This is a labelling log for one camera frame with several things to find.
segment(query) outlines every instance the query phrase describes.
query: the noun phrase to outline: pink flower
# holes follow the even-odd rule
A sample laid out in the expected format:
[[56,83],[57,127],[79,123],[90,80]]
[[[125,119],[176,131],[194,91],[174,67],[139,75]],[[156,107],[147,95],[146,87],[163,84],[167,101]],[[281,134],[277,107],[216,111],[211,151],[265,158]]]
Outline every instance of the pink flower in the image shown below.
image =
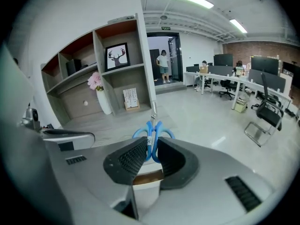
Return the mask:
[[97,86],[103,86],[98,72],[94,72],[93,75],[88,79],[88,85],[92,90],[95,90]]

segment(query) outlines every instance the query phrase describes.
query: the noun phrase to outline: shorts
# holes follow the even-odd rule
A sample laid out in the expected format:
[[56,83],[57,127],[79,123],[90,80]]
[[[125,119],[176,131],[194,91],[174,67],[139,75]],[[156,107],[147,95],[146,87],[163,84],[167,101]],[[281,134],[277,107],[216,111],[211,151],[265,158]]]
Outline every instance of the shorts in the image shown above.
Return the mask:
[[164,74],[164,73],[168,73],[169,72],[169,68],[168,67],[162,67],[160,66],[160,73]]

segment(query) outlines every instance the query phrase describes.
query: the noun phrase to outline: scissors blade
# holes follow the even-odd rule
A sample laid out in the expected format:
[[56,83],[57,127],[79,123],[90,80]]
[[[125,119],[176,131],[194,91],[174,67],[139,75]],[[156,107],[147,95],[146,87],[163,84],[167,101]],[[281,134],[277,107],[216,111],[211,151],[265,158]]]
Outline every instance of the scissors blade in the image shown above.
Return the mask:
[[151,123],[152,123],[152,127],[154,128],[156,126],[156,118],[158,117],[158,113],[157,113],[157,106],[156,106],[156,102],[152,102],[152,111],[151,111]]

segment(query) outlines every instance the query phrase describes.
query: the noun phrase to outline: smoke detector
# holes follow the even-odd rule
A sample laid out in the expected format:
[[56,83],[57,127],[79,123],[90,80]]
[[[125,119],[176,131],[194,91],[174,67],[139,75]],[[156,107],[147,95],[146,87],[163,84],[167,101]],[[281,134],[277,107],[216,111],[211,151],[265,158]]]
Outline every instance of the smoke detector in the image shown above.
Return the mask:
[[161,20],[166,20],[168,17],[166,16],[166,15],[162,15],[161,17],[160,17],[160,19]]

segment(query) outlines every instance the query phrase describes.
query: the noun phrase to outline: scissors handle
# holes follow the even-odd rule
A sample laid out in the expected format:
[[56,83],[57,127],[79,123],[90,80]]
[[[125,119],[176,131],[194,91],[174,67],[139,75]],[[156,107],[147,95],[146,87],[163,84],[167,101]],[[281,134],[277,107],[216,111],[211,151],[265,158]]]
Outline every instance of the scissors handle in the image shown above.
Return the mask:
[[154,131],[154,127],[152,126],[152,123],[150,121],[148,121],[146,123],[146,126],[144,126],[143,128],[140,128],[139,130],[137,130],[132,138],[136,138],[139,136],[140,133],[142,132],[146,132],[147,133],[147,157],[146,157],[146,161],[148,161],[151,158],[151,150],[152,150],[152,132]]
[[153,150],[152,150],[152,158],[155,162],[160,163],[158,157],[156,156],[156,151],[158,150],[158,137],[163,132],[167,133],[171,138],[175,138],[175,136],[171,130],[169,130],[163,126],[163,123],[161,121],[159,121],[157,123],[157,125],[155,127],[155,132],[156,133],[155,133],[154,146],[153,146]]

